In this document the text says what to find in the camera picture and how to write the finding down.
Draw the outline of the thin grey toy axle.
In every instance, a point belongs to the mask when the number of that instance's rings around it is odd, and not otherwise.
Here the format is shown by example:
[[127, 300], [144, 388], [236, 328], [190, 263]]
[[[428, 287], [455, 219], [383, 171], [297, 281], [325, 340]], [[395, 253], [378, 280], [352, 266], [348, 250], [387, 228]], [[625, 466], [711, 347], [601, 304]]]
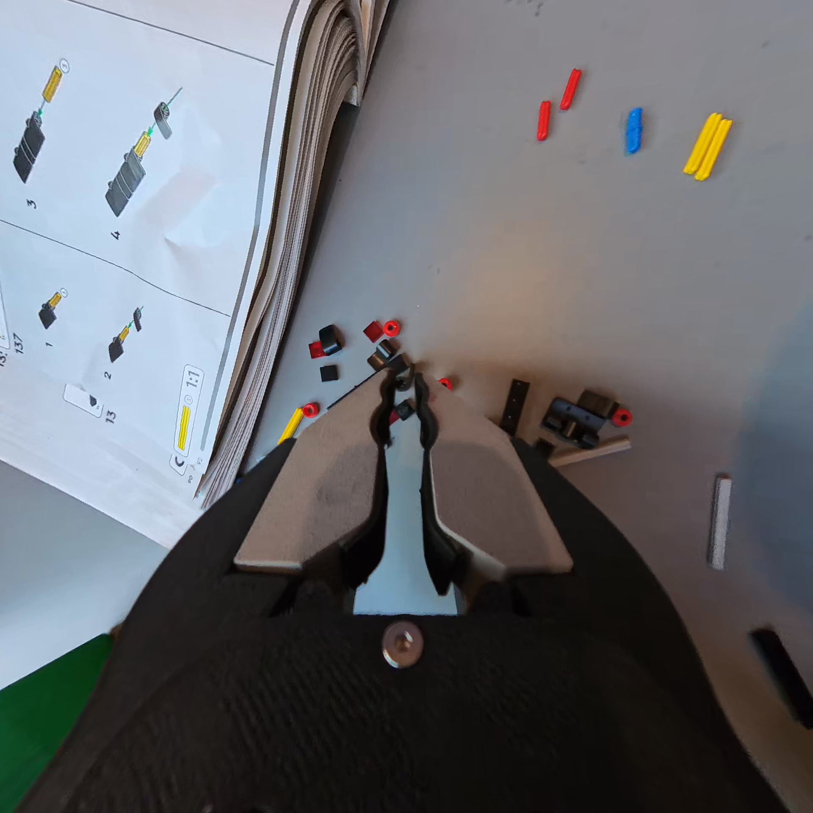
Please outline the thin grey toy axle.
[[562, 468], [578, 462], [587, 462], [600, 459], [611, 454], [630, 451], [632, 442], [628, 437], [619, 436], [599, 442], [594, 448], [583, 450], [574, 449], [570, 451], [557, 451], [548, 459], [549, 464], [554, 468]]

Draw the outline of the light grey toy beam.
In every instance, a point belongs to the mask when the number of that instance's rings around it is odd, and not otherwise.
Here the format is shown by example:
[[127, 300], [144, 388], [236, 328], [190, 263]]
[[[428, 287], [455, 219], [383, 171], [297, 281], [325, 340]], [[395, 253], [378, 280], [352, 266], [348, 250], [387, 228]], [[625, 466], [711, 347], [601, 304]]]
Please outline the light grey toy beam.
[[717, 474], [712, 491], [706, 561], [718, 572], [725, 569], [732, 492], [733, 478], [728, 473]]

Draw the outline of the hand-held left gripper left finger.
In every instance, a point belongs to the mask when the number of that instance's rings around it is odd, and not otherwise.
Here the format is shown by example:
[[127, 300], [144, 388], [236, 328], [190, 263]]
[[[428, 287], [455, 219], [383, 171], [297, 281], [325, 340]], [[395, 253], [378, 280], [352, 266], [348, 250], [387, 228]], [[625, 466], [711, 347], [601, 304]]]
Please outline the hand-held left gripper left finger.
[[233, 560], [244, 572], [366, 582], [384, 551], [391, 371], [370, 376], [293, 444]]

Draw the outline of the green plastic bin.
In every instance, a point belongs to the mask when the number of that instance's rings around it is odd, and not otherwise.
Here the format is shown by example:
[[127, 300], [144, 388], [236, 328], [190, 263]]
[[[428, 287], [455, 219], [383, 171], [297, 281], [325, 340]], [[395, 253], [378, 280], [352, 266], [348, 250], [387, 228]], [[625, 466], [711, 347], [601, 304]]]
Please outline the green plastic bin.
[[114, 638], [96, 636], [1, 692], [1, 811], [14, 811], [86, 707]]

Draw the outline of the pile of small toy bricks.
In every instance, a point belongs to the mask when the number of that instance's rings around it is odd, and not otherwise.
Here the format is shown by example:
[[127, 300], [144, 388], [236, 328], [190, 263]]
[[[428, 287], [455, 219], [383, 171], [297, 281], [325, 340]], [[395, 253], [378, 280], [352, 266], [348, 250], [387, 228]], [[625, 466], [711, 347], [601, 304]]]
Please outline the pile of small toy bricks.
[[[374, 351], [368, 357], [368, 365], [373, 371], [389, 368], [397, 375], [403, 369], [404, 361], [409, 363], [407, 357], [393, 343], [393, 340], [399, 337], [401, 329], [400, 320], [384, 322], [372, 320], [363, 329], [363, 335], [374, 345]], [[340, 331], [333, 324], [321, 328], [318, 339], [308, 344], [312, 360], [332, 357], [342, 348]], [[335, 362], [323, 364], [320, 367], [320, 379], [323, 383], [338, 381], [338, 365]], [[498, 422], [498, 427], [511, 437], [515, 436], [519, 427], [529, 388], [528, 381], [512, 380], [503, 413]], [[277, 445], [293, 439], [301, 422], [314, 420], [320, 414], [320, 410], [321, 407], [317, 401], [309, 401], [298, 406], [285, 425]], [[391, 409], [389, 425], [404, 422], [415, 412], [414, 401], [404, 399]], [[605, 424], [610, 423], [618, 429], [625, 429], [632, 421], [632, 412], [613, 398], [585, 390], [576, 401], [560, 397], [554, 398], [543, 415], [541, 427], [560, 442], [572, 445], [576, 449], [588, 450], [601, 442], [600, 433]], [[547, 459], [554, 453], [553, 444], [544, 438], [539, 438], [535, 447]]]

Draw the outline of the instruction booklet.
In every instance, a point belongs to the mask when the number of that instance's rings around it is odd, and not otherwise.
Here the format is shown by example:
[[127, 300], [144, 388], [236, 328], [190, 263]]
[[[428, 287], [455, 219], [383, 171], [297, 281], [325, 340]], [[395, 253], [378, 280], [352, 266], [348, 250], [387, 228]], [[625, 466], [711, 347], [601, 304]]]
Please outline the instruction booklet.
[[389, 5], [1, 3], [2, 462], [168, 548], [231, 487]]

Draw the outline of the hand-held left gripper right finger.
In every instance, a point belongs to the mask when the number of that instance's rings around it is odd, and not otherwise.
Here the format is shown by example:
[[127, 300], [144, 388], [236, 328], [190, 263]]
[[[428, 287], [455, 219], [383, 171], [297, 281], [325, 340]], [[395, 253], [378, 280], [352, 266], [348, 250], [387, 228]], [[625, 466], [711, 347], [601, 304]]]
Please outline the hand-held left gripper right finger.
[[439, 381], [415, 375], [423, 554], [439, 595], [563, 575], [573, 559], [510, 437]]

